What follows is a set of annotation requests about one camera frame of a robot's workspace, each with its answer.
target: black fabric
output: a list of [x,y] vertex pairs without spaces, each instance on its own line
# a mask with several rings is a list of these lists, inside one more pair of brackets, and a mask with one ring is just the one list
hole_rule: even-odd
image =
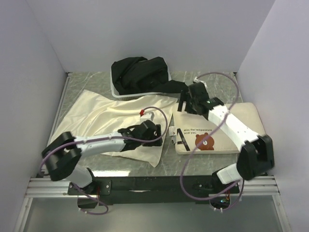
[[112,64],[112,82],[120,95],[188,90],[184,82],[169,81],[168,67],[162,57],[147,60],[129,57]]

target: marble surface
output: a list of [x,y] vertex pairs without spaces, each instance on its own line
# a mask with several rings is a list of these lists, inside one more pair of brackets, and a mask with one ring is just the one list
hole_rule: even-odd
[[[192,84],[195,76],[200,72],[172,72],[173,80]],[[74,72],[69,73],[69,81],[63,98],[56,126],[70,110],[84,89],[101,94],[112,100],[109,72]],[[218,97],[224,103],[231,103],[236,97],[234,84],[221,75],[208,75],[202,77],[207,82],[210,97]],[[165,138],[162,156],[159,164],[154,168],[149,163],[121,157],[95,155],[81,159],[79,164],[89,167],[95,176],[174,176],[179,175],[187,159],[187,155],[178,155],[169,136]],[[237,154],[225,155],[195,155],[186,168],[185,175],[211,175],[237,160]]]

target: white basket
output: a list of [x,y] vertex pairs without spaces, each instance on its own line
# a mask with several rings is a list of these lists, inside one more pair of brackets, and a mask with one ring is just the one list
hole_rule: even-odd
[[[172,77],[170,76],[170,72],[169,72],[169,67],[168,67],[168,75],[169,75],[169,81],[172,79]],[[156,92],[149,92],[149,93],[137,93],[137,94],[127,94],[127,95],[119,95],[119,92],[115,89],[114,84],[112,83],[112,70],[111,70],[111,91],[112,91],[112,96],[115,98],[118,98],[121,101],[128,101],[128,100],[132,100],[132,99],[137,99],[141,96],[145,96],[145,95],[151,95],[151,94],[162,94],[162,93],[156,93]]]

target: white wall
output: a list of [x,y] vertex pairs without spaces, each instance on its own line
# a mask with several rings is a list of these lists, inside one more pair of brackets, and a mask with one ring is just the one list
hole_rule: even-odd
[[276,0],[237,75],[273,139],[273,173],[295,232],[309,230],[308,12],[307,0]]
[[237,71],[274,0],[27,0],[66,71],[129,56]]
[[65,73],[25,0],[0,1],[0,231],[13,230]]

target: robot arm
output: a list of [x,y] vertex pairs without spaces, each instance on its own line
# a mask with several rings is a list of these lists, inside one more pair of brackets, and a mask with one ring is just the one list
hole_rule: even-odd
[[181,93],[178,111],[182,111],[184,101],[186,112],[203,115],[217,126],[228,114],[221,130],[234,142],[240,155],[237,163],[212,174],[215,188],[224,189],[223,185],[240,179],[251,180],[274,167],[271,138],[249,129],[218,98],[210,99],[204,82],[194,83],[189,86],[188,92]]
[[[96,187],[95,177],[89,168],[77,164],[79,159],[106,152],[134,150],[140,145],[161,146],[162,139],[158,139],[161,136],[161,126],[155,125],[152,120],[153,115],[146,113],[141,116],[140,121],[142,123],[139,125],[99,136],[73,137],[70,132],[62,133],[42,152],[42,157],[45,158],[55,148],[69,143],[73,144],[58,150],[46,161],[45,164],[51,180],[67,179],[78,185],[86,193],[92,192]],[[143,144],[126,138],[158,140]]]

